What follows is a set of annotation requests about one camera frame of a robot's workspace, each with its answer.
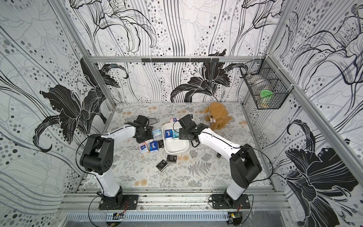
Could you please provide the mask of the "blue Vinda tissue pack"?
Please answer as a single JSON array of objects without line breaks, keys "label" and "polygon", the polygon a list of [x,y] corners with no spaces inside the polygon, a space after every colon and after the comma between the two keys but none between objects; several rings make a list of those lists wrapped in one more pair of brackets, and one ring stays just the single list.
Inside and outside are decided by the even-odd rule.
[{"label": "blue Vinda tissue pack", "polygon": [[167,129],[164,131],[164,138],[165,140],[172,140],[173,139],[173,130],[172,129]]}]

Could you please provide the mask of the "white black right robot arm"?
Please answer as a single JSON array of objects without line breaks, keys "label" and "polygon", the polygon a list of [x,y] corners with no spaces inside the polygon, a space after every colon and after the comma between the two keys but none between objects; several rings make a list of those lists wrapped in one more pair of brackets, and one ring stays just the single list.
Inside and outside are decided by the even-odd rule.
[{"label": "white black right robot arm", "polygon": [[229,161],[232,182],[225,191],[225,200],[235,203],[261,173],[262,166],[253,147],[239,145],[216,134],[200,124],[192,128],[179,128],[179,138],[205,145]]}]

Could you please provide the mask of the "teal tissue pack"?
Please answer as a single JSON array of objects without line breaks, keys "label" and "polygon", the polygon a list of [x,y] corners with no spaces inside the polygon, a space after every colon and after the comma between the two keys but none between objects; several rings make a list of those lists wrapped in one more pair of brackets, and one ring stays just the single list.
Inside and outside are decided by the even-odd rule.
[{"label": "teal tissue pack", "polygon": [[179,139],[179,132],[177,132],[177,131],[173,130],[173,139],[174,139],[174,140]]}]

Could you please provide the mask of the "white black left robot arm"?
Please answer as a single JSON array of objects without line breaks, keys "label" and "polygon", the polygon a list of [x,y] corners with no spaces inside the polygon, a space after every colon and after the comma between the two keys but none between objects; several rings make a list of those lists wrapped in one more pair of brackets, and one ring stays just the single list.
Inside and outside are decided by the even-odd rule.
[{"label": "white black left robot arm", "polygon": [[105,197],[116,197],[121,187],[116,182],[111,170],[114,148],[121,142],[134,138],[137,142],[148,141],[153,138],[152,126],[128,123],[105,134],[93,134],[86,140],[79,164],[96,176],[102,194]]}]

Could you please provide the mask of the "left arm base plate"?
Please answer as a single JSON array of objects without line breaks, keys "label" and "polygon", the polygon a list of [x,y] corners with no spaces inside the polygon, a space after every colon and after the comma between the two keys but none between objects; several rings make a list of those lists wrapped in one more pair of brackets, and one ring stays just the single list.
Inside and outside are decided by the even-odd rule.
[{"label": "left arm base plate", "polygon": [[136,210],[138,195],[117,195],[115,197],[102,196],[99,204],[100,210]]}]

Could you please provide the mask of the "dark blue Tempo tissue pack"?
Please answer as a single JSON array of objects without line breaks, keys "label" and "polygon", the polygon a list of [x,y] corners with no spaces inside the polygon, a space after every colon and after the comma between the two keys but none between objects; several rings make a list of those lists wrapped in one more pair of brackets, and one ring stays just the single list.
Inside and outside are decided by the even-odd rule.
[{"label": "dark blue Tempo tissue pack", "polygon": [[156,153],[158,151],[159,151],[158,141],[152,141],[150,143],[150,152],[151,153]]}]

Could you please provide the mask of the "pink Tempo tissue pack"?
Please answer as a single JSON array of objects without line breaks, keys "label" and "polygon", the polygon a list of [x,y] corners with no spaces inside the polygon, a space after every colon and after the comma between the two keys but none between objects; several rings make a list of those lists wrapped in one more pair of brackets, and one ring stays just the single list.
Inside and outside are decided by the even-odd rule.
[{"label": "pink Tempo tissue pack", "polygon": [[138,147],[141,154],[149,152],[147,144],[145,142],[138,144]]}]

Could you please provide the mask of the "white plastic storage box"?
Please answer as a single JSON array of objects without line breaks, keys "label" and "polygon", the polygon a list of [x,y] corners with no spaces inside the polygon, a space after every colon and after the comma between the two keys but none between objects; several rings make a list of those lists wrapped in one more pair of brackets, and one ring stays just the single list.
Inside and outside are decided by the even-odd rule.
[{"label": "white plastic storage box", "polygon": [[164,149],[167,154],[169,155],[180,155],[184,154],[188,151],[190,147],[190,143],[188,140],[166,140],[165,139],[165,131],[166,130],[177,130],[181,128],[181,125],[179,122],[175,123],[167,123],[162,126],[162,133],[163,133],[163,141],[164,141]]}]

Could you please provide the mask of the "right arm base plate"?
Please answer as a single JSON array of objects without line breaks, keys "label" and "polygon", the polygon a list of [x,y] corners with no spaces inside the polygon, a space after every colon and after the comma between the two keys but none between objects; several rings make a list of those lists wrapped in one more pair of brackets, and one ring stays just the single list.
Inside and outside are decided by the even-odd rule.
[{"label": "right arm base plate", "polygon": [[215,210],[223,209],[250,209],[250,200],[246,194],[242,194],[237,200],[232,199],[227,194],[212,194],[209,202]]}]

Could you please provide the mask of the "light blue tissue pack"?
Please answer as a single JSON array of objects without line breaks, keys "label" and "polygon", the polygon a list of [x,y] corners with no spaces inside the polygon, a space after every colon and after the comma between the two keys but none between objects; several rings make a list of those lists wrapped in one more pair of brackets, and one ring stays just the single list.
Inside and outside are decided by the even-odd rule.
[{"label": "light blue tissue pack", "polygon": [[155,129],[155,130],[152,131],[152,135],[153,135],[153,138],[159,138],[163,134],[162,134],[162,131],[159,128],[157,128],[157,129]]}]

